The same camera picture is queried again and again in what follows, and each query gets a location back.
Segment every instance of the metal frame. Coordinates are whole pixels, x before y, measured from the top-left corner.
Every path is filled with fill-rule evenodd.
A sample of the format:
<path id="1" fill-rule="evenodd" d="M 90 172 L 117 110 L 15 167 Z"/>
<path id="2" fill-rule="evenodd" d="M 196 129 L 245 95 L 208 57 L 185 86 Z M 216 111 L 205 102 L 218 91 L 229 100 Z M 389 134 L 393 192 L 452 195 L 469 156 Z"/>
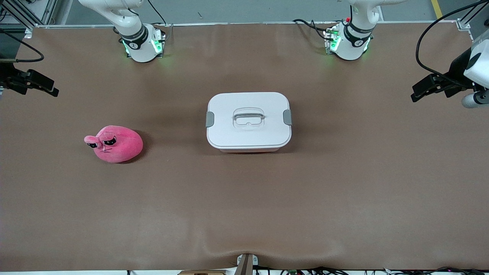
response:
<path id="1" fill-rule="evenodd" d="M 19 28 L 20 25 L 23 25 L 27 29 L 27 33 L 31 33 L 35 27 L 49 23 L 57 1 L 47 0 L 47 6 L 44 9 L 42 17 L 39 18 L 21 1 L 3 0 L 3 8 L 20 23 L 7 25 L 5 28 Z"/>
<path id="2" fill-rule="evenodd" d="M 474 40 L 473 37 L 485 31 L 486 19 L 489 19 L 489 2 L 474 6 L 462 18 L 457 18 L 457 28 L 459 31 L 467 31 L 470 38 Z"/>
<path id="3" fill-rule="evenodd" d="M 440 23 L 455 23 L 455 20 L 442 20 Z M 336 24 L 338 22 L 334 21 L 323 21 L 315 22 L 316 24 Z M 404 23 L 433 23 L 433 21 L 379 21 L 378 24 L 404 24 Z M 179 26 L 208 26 L 208 25 L 235 25 L 235 24 L 302 24 L 295 23 L 292 21 L 286 22 L 257 22 L 257 23 L 226 23 L 226 22 L 216 22 L 216 23 L 179 23 L 179 24 L 168 24 L 167 27 L 179 27 Z M 86 28 L 112 28 L 112 24 L 100 24 L 100 25 L 39 25 L 38 28 L 45 29 L 86 29 Z"/>

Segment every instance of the black cable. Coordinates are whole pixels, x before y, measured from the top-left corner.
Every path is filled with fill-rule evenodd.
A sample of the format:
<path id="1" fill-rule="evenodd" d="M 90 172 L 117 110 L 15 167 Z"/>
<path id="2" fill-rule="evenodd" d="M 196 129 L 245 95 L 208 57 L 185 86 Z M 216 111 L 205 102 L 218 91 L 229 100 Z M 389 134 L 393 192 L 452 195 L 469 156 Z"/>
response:
<path id="1" fill-rule="evenodd" d="M 2 16 L 2 15 L 3 15 L 3 17 L 0 19 L 0 22 L 2 22 L 5 19 L 5 17 L 7 16 L 7 11 L 4 10 L 4 9 L 2 9 L 1 10 L 1 13 L 0 13 L 0 16 Z"/>
<path id="2" fill-rule="evenodd" d="M 317 35 L 319 35 L 319 37 L 321 37 L 322 39 L 324 40 L 328 40 L 328 41 L 333 41 L 333 39 L 331 38 L 326 38 L 324 37 L 319 31 L 326 31 L 326 29 L 323 29 L 323 28 L 318 28 L 316 26 L 316 23 L 314 23 L 314 20 L 311 20 L 311 23 L 309 24 L 308 22 L 306 22 L 305 20 L 302 20 L 302 19 L 295 19 L 295 20 L 292 20 L 292 22 L 302 22 L 304 24 L 306 24 L 308 27 L 310 28 L 313 28 L 316 30 L 316 33 Z"/>
<path id="3" fill-rule="evenodd" d="M 307 21 L 305 20 L 302 20 L 302 19 L 295 19 L 295 20 L 292 20 L 292 22 L 302 22 L 304 24 L 306 24 L 306 26 L 308 26 L 309 28 L 313 28 L 314 29 L 314 26 L 309 24 Z M 317 28 L 317 30 L 320 30 L 320 31 L 325 31 L 326 29 L 323 29 L 323 28 Z"/>
<path id="4" fill-rule="evenodd" d="M 465 275 L 475 275 L 474 273 L 468 272 L 463 269 L 458 269 L 458 268 L 453 268 L 453 267 L 440 267 L 436 270 L 433 271 L 421 271 L 421 270 L 414 270 L 414 271 L 406 271 L 406 270 L 400 270 L 399 272 L 392 272 L 391 275 L 432 275 L 435 272 L 440 272 L 440 271 L 451 271 L 451 272 L 456 272 L 456 273 L 463 273 Z"/>
<path id="5" fill-rule="evenodd" d="M 314 26 L 314 29 L 316 30 L 317 35 L 319 35 L 319 37 L 321 37 L 324 40 L 333 41 L 332 38 L 326 38 L 319 32 L 318 28 L 316 27 L 316 23 L 314 23 L 314 20 L 311 20 L 311 24 Z"/>
<path id="6" fill-rule="evenodd" d="M 466 89 L 472 89 L 472 87 L 466 86 L 466 85 L 464 85 L 464 84 L 462 84 L 462 83 L 460 83 L 460 82 L 458 82 L 458 81 L 456 81 L 456 80 L 453 80 L 453 79 L 449 78 L 448 76 L 446 76 L 446 75 L 444 75 L 444 74 L 442 74 L 442 73 L 440 73 L 440 72 L 438 72 L 438 71 L 435 71 L 434 69 L 429 68 L 428 66 L 424 65 L 424 64 L 423 64 L 423 63 L 420 61 L 420 44 L 421 44 L 421 41 L 423 40 L 423 37 L 426 35 L 426 33 L 427 33 L 427 32 L 428 32 L 428 31 L 429 31 L 429 30 L 430 30 L 430 29 L 431 29 L 431 28 L 432 28 L 432 27 L 433 27 L 433 26 L 434 26 L 436 23 L 440 22 L 441 20 L 443 20 L 443 19 L 445 19 L 445 18 L 447 18 L 447 17 L 449 17 L 449 16 L 451 16 L 451 15 L 453 15 L 453 14 L 456 14 L 456 13 L 458 13 L 458 12 L 461 12 L 461 11 L 463 11 L 463 10 L 469 9 L 469 8 L 471 8 L 471 7 L 474 7 L 474 6 L 477 6 L 477 5 L 480 5 L 480 4 L 482 4 L 482 3 L 486 3 L 486 2 L 489 2 L 489 0 L 480 0 L 479 2 L 476 2 L 476 3 L 473 3 L 473 4 L 467 5 L 467 6 L 465 6 L 465 7 L 459 8 L 459 9 L 456 9 L 456 10 L 454 10 L 454 11 L 452 11 L 452 12 L 449 12 L 449 13 L 447 13 L 447 14 L 443 15 L 442 17 L 440 17 L 440 18 L 436 19 L 436 20 L 435 20 L 433 23 L 431 23 L 431 24 L 430 24 L 430 25 L 429 25 L 429 26 L 426 28 L 426 30 L 424 30 L 424 32 L 421 34 L 421 36 L 420 36 L 420 38 L 419 38 L 419 40 L 418 40 L 418 43 L 416 44 L 416 62 L 418 62 L 418 65 L 420 65 L 420 66 L 421 66 L 421 68 L 423 68 L 423 69 L 425 69 L 425 70 L 427 70 L 427 71 L 429 71 L 429 72 L 432 72 L 432 73 L 434 73 L 434 74 L 436 74 L 436 75 L 440 76 L 440 77 L 441 77 L 441 78 L 443 78 L 444 80 L 449 81 L 449 82 L 451 82 L 451 83 L 453 83 L 453 84 L 455 84 L 455 85 L 457 85 L 457 86 L 460 86 L 460 87 L 463 87 L 463 88 L 466 88 Z"/>
<path id="7" fill-rule="evenodd" d="M 127 9 L 128 11 L 130 11 L 132 14 L 136 14 L 137 16 L 139 16 L 139 14 L 137 14 L 135 11 L 131 10 L 131 9 Z"/>
<path id="8" fill-rule="evenodd" d="M 472 20 L 472 18 L 474 18 L 479 12 L 481 12 L 481 10 L 483 8 L 485 8 L 488 4 L 489 4 L 489 2 L 486 2 L 478 11 L 474 12 L 474 14 L 472 14 L 472 16 L 467 21 L 465 21 L 465 24 L 467 24 L 468 22 L 470 22 L 470 20 Z"/>
<path id="9" fill-rule="evenodd" d="M 165 25 L 167 25 L 165 19 L 161 16 L 161 14 L 156 10 L 155 6 L 153 6 L 153 3 L 151 3 L 150 0 L 148 0 L 148 3 L 151 5 L 151 7 L 153 8 L 153 10 L 155 10 L 156 13 L 158 13 L 159 17 L 161 18 L 161 20 L 163 20 L 163 22 L 165 22 Z"/>
<path id="10" fill-rule="evenodd" d="M 115 32 L 116 34 L 120 35 L 119 31 L 114 27 L 112 27 L 112 31 Z M 119 37 L 119 40 L 117 42 L 122 43 L 122 37 Z"/>
<path id="11" fill-rule="evenodd" d="M 348 21 L 346 24 L 344 21 L 341 21 L 341 22 L 343 23 L 343 26 L 348 26 L 350 24 L 350 22 L 352 21 L 352 19 L 353 19 L 353 8 L 350 5 L 350 21 Z"/>
<path id="12" fill-rule="evenodd" d="M 343 271 L 341 269 L 335 269 L 335 268 L 330 268 L 330 267 L 318 267 L 318 268 L 315 268 L 313 270 L 319 271 L 320 274 L 322 274 L 322 275 L 329 275 L 329 274 L 333 274 L 333 275 L 349 275 L 348 273 L 346 273 L 345 271 Z"/>
<path id="13" fill-rule="evenodd" d="M 42 54 L 40 51 L 36 50 L 36 49 L 35 49 L 33 46 L 31 46 L 31 45 L 27 44 L 26 42 L 24 42 L 24 41 L 22 41 L 22 40 L 20 40 L 20 39 L 18 39 L 17 37 L 15 37 L 15 36 L 11 35 L 10 33 L 5 32 L 3 29 L 0 29 L 0 33 L 4 33 L 4 34 L 6 34 L 6 35 L 10 36 L 10 38 L 12 38 L 12 39 L 14 39 L 15 41 L 20 42 L 21 44 L 23 44 L 23 45 L 27 46 L 29 49 L 31 49 L 31 50 L 33 50 L 33 51 L 35 51 L 35 52 L 36 52 L 37 54 L 39 54 L 39 56 L 40 56 L 40 57 L 39 57 L 39 58 L 37 58 L 37 59 L 16 59 L 16 60 L 15 60 L 16 62 L 18 62 L 18 63 L 20 63 L 20 62 L 32 63 L 32 62 L 38 62 L 38 61 L 41 61 L 42 59 L 44 59 L 44 55 L 43 55 L 43 54 Z"/>
<path id="14" fill-rule="evenodd" d="M 470 13 L 471 13 L 471 12 L 472 12 L 474 9 L 475 9 L 475 7 L 476 7 L 476 6 L 473 6 L 473 7 L 472 7 L 472 8 L 471 8 L 471 9 L 470 9 L 470 10 L 469 10 L 469 11 L 468 11 L 468 12 L 467 12 L 465 15 L 464 15 L 464 17 L 462 17 L 462 19 L 460 19 L 460 22 L 462 22 L 462 21 L 465 19 L 465 17 L 467 17 L 467 15 L 469 15 L 469 14 L 470 14 Z"/>

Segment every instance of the stuffed animal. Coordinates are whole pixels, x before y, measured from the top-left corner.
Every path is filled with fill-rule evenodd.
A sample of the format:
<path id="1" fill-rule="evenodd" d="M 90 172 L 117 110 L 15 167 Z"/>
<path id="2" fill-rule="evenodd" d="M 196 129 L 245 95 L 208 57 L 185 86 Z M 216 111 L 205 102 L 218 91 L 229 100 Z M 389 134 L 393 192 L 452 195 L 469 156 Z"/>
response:
<path id="1" fill-rule="evenodd" d="M 96 136 L 86 136 L 84 141 L 97 157 L 112 163 L 128 161 L 143 150 L 141 136 L 122 126 L 106 126 Z"/>

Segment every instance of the white plastic container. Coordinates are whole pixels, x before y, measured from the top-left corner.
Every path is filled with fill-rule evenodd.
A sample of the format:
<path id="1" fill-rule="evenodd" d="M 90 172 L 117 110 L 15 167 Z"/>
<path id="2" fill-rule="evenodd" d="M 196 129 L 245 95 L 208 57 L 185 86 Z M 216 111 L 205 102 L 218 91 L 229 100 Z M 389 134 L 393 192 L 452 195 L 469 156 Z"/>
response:
<path id="1" fill-rule="evenodd" d="M 274 152 L 292 136 L 289 101 L 278 92 L 220 93 L 207 107 L 209 143 L 226 153 Z"/>

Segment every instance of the wire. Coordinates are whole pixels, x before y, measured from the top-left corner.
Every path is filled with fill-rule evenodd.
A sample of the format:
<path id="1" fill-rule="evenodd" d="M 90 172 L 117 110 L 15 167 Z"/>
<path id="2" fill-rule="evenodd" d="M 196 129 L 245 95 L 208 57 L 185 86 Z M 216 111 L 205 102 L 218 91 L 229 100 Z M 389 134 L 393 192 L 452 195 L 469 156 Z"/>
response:
<path id="1" fill-rule="evenodd" d="M 131 10 L 131 9 L 127 9 L 128 11 L 130 11 L 132 14 L 136 14 L 137 16 L 139 16 L 139 14 L 137 14 L 135 11 Z"/>
<path id="2" fill-rule="evenodd" d="M 319 37 L 321 37 L 322 39 L 324 40 L 327 40 L 327 41 L 333 41 L 332 38 L 326 38 L 324 37 L 320 32 L 319 32 L 319 29 L 316 27 L 316 23 L 314 23 L 314 20 L 311 20 L 311 24 L 314 26 L 314 29 L 316 30 L 317 32 L 317 35 L 319 35 Z"/>
<path id="3" fill-rule="evenodd" d="M 163 22 L 165 22 L 165 25 L 167 25 L 165 19 L 161 16 L 161 14 L 156 10 L 155 6 L 153 6 L 153 3 L 151 3 L 150 0 L 148 0 L 148 3 L 151 5 L 151 7 L 153 8 L 153 10 L 155 10 L 156 13 L 158 13 L 159 17 L 161 18 L 161 20 L 163 20 Z"/>
<path id="4" fill-rule="evenodd" d="M 302 19 L 295 19 L 295 20 L 292 20 L 292 22 L 296 22 L 296 23 L 297 23 L 297 22 L 302 22 L 302 23 L 306 24 L 308 27 L 315 29 L 315 30 L 316 30 L 316 33 L 317 33 L 317 35 L 319 35 L 319 37 L 321 37 L 322 39 L 324 39 L 324 40 L 328 40 L 328 41 L 333 41 L 333 39 L 331 39 L 331 38 L 326 38 L 326 37 L 324 37 L 324 36 L 323 36 L 323 35 L 322 35 L 322 34 L 319 32 L 319 31 L 326 31 L 326 29 L 323 29 L 323 28 L 318 28 L 318 27 L 316 26 L 316 23 L 314 23 L 314 20 L 311 20 L 311 23 L 310 23 L 310 24 L 309 24 L 308 22 L 306 22 L 305 20 L 302 20 Z"/>
<path id="5" fill-rule="evenodd" d="M 399 272 L 392 272 L 391 275 L 432 275 L 435 272 L 439 271 L 449 271 L 449 272 L 455 272 L 455 273 L 463 273 L 465 275 L 476 275 L 474 272 L 468 272 L 463 269 L 458 269 L 458 268 L 453 268 L 453 267 L 440 267 L 436 270 L 433 271 L 421 271 L 421 270 L 413 270 L 413 271 L 406 271 L 406 270 L 399 270 Z"/>
<path id="6" fill-rule="evenodd" d="M 1 9 L 1 12 L 0 12 L 0 17 L 3 15 L 3 17 L 0 19 L 0 22 L 2 22 L 5 17 L 8 15 L 7 14 L 7 10 L 4 10 L 3 8 Z"/>
<path id="7" fill-rule="evenodd" d="M 465 19 L 465 17 L 467 17 L 467 15 L 469 15 L 469 14 L 470 14 L 470 13 L 471 13 L 471 12 L 472 12 L 474 9 L 475 9 L 475 7 L 476 7 L 476 6 L 473 6 L 473 7 L 472 7 L 472 8 L 471 8 L 471 9 L 470 9 L 470 10 L 469 10 L 469 11 L 468 11 L 468 12 L 467 12 L 465 15 L 464 15 L 464 17 L 462 17 L 462 19 L 460 19 L 460 22 L 462 22 L 462 21 Z"/>
<path id="8" fill-rule="evenodd" d="M 472 16 L 467 21 L 465 21 L 465 24 L 469 23 L 470 20 L 472 20 L 472 18 L 474 18 L 477 14 L 479 14 L 479 12 L 481 12 L 481 10 L 483 8 L 485 8 L 488 5 L 488 3 L 489 2 L 486 2 L 478 11 L 474 12 L 474 14 L 472 14 Z"/>
<path id="9" fill-rule="evenodd" d="M 314 26 L 309 24 L 307 21 L 305 20 L 302 20 L 302 19 L 295 19 L 295 20 L 292 20 L 292 22 L 302 22 L 304 24 L 306 24 L 306 26 L 308 26 L 309 28 L 313 28 L 314 29 Z M 317 28 L 317 30 L 320 30 L 320 31 L 325 31 L 326 29 L 323 29 L 323 28 Z"/>
<path id="10" fill-rule="evenodd" d="M 320 269 L 322 270 L 321 273 L 323 273 L 323 274 L 324 274 L 324 271 L 327 271 L 328 274 L 349 275 L 348 273 L 346 273 L 345 271 L 340 270 L 340 269 L 329 268 L 329 267 L 321 267 Z"/>
<path id="11" fill-rule="evenodd" d="M 453 83 L 453 84 L 455 84 L 455 85 L 457 85 L 457 86 L 460 86 L 460 87 L 463 87 L 463 88 L 466 88 L 466 89 L 472 89 L 472 87 L 467 86 L 467 85 L 464 85 L 464 84 L 462 84 L 462 83 L 460 83 L 460 82 L 458 82 L 458 81 L 456 81 L 456 80 L 453 80 L 453 79 L 449 78 L 448 76 L 446 76 L 446 75 L 444 75 L 444 74 L 442 74 L 442 73 L 440 73 L 440 72 L 438 72 L 438 71 L 435 71 L 434 69 L 429 68 L 428 66 L 426 66 L 425 64 L 423 64 L 423 63 L 420 61 L 420 45 L 421 45 L 421 41 L 423 40 L 423 37 L 426 35 L 426 33 L 427 33 L 427 32 L 428 32 L 428 31 L 429 31 L 429 30 L 430 30 L 430 29 L 431 29 L 431 28 L 432 28 L 434 25 L 436 25 L 436 23 L 440 22 L 441 20 L 443 20 L 443 19 L 445 19 L 445 18 L 447 18 L 447 17 L 449 17 L 449 16 L 451 16 L 451 15 L 453 15 L 453 14 L 456 14 L 456 13 L 458 13 L 458 12 L 461 12 L 461 11 L 463 11 L 463 10 L 469 9 L 469 8 L 471 8 L 471 7 L 475 7 L 475 6 L 477 6 L 477 5 L 480 5 L 480 4 L 482 4 L 482 3 L 486 3 L 486 2 L 489 2 L 489 0 L 480 0 L 479 2 L 476 2 L 476 3 L 473 3 L 473 4 L 467 5 L 467 6 L 465 6 L 465 7 L 461 7 L 461 8 L 459 8 L 459 9 L 456 9 L 456 10 L 454 10 L 454 11 L 452 11 L 452 12 L 449 12 L 449 13 L 447 13 L 447 14 L 443 15 L 442 17 L 440 17 L 440 18 L 436 19 L 436 20 L 435 20 L 433 23 L 431 23 L 431 24 L 430 24 L 430 25 L 429 25 L 429 26 L 426 28 L 426 30 L 424 30 L 424 32 L 421 34 L 421 36 L 420 36 L 420 38 L 419 38 L 419 40 L 418 40 L 418 43 L 416 44 L 416 62 L 418 62 L 418 65 L 420 65 L 420 66 L 421 66 L 421 68 L 423 68 L 423 69 L 425 69 L 425 70 L 427 70 L 427 71 L 429 71 L 429 72 L 432 72 L 432 73 L 434 73 L 434 74 L 436 74 L 436 75 L 440 76 L 440 77 L 441 77 L 441 78 L 443 78 L 444 80 L 449 81 L 449 82 L 451 82 L 451 83 Z"/>
<path id="12" fill-rule="evenodd" d="M 39 57 L 39 58 L 37 58 L 37 59 L 16 59 L 16 60 L 15 60 L 16 62 L 19 62 L 19 63 L 20 63 L 20 62 L 32 63 L 32 62 L 38 62 L 38 61 L 41 61 L 42 59 L 44 59 L 44 55 L 43 55 L 43 54 L 42 54 L 40 51 L 36 50 L 36 49 L 35 49 L 33 46 L 31 46 L 31 45 L 27 44 L 26 42 L 24 42 L 24 41 L 22 41 L 22 40 L 20 40 L 20 39 L 18 39 L 17 37 L 15 37 L 15 36 L 11 35 L 10 33 L 5 32 L 5 31 L 4 31 L 3 29 L 1 29 L 1 28 L 0 28 L 0 33 L 4 33 L 4 34 L 6 34 L 6 35 L 10 36 L 10 38 L 12 38 L 13 40 L 15 40 L 15 41 L 17 41 L 17 42 L 20 42 L 21 44 L 23 44 L 23 45 L 27 46 L 29 49 L 31 49 L 31 50 L 33 50 L 33 51 L 35 51 L 35 52 L 36 52 L 37 54 L 39 54 L 39 56 L 40 56 L 40 57 Z"/>

